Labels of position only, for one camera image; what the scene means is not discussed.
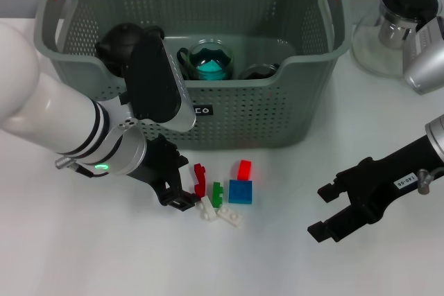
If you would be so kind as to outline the red tall brick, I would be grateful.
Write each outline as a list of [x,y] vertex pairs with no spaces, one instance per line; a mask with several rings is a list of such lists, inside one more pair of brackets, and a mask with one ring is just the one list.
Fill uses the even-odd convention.
[[248,160],[241,160],[239,162],[237,179],[241,181],[249,181],[251,170],[252,170],[252,162]]

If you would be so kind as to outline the cyan square brick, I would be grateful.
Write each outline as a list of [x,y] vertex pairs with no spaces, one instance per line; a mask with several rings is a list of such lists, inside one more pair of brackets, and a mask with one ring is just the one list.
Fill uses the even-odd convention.
[[225,80],[227,73],[216,61],[210,60],[197,66],[196,77],[199,80]]

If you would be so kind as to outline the glass teacup with black holder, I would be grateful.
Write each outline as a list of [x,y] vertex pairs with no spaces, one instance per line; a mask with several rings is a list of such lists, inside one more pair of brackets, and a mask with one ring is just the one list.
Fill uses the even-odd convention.
[[279,69],[279,64],[253,64],[244,71],[242,71],[239,80],[259,80],[270,78]]
[[196,68],[210,60],[216,61],[227,73],[225,80],[230,80],[234,71],[234,55],[232,50],[221,40],[201,40],[187,48],[180,48],[176,53],[182,74],[186,80],[199,80],[196,77]]

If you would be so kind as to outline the green small brick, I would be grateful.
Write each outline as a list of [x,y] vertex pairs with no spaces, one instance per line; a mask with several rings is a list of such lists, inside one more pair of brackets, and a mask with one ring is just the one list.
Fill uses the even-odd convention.
[[219,208],[223,204],[223,185],[220,182],[213,183],[212,206]]

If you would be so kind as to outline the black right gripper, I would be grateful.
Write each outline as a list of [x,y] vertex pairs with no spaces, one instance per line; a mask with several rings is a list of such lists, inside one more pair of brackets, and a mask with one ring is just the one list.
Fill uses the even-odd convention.
[[317,194],[325,201],[337,199],[347,193],[350,206],[331,218],[307,228],[314,239],[321,243],[329,238],[339,242],[366,224],[379,221],[386,208],[401,196],[413,190],[416,181],[398,186],[397,181],[420,169],[441,167],[427,136],[423,136],[389,156],[374,160],[365,158],[355,167],[336,175],[333,183],[322,186]]

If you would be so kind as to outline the blue square brick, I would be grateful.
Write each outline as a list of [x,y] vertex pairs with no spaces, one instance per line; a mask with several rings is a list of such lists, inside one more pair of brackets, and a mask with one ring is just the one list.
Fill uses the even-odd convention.
[[233,204],[252,204],[253,182],[250,180],[230,180],[228,202]]

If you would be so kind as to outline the black clay teapot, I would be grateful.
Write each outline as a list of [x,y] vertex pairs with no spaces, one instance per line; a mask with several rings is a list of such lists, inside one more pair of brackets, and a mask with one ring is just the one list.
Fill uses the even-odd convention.
[[111,74],[123,78],[128,70],[133,48],[144,33],[154,34],[164,39],[164,31],[159,26],[142,28],[137,24],[123,23],[112,28],[95,44],[95,56]]

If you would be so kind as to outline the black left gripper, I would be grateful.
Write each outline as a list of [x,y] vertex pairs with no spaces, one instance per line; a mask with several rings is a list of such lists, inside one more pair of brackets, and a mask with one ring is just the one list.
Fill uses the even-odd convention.
[[179,169],[188,164],[175,144],[159,134],[157,138],[146,141],[146,153],[139,166],[128,174],[136,180],[150,185],[160,204],[186,211],[195,206],[200,198],[182,188]]

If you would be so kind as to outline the white two-stud brick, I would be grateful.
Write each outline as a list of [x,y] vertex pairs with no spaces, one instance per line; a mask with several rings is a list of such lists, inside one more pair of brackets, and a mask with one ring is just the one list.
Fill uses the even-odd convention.
[[225,222],[239,227],[242,224],[243,216],[235,210],[229,208],[229,206],[222,204],[217,211],[217,216],[223,219]]

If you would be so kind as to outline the glass teapot with black lid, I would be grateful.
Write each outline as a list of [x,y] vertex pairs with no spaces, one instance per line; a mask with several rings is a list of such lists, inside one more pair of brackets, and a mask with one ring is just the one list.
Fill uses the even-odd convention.
[[351,53],[366,71],[401,79],[407,38],[440,12],[440,0],[377,0],[355,28]]

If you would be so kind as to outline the grey perforated storage bin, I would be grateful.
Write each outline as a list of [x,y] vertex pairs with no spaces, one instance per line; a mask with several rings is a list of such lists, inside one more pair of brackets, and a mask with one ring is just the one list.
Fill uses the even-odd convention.
[[[106,101],[125,83],[96,58],[94,46],[123,23],[159,26],[172,53],[208,39],[232,50],[232,79],[186,82],[197,113],[192,130],[140,125],[148,138],[163,134],[190,150],[300,141],[351,35],[348,0],[41,0],[34,43],[64,83]],[[239,80],[253,64],[280,67],[270,78]]]

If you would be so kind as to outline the dark red angled brick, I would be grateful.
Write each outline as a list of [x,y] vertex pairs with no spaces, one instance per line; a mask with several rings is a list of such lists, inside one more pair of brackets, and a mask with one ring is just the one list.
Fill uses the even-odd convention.
[[195,164],[194,172],[197,179],[197,184],[194,186],[194,193],[199,198],[202,198],[206,193],[205,167],[201,164]]

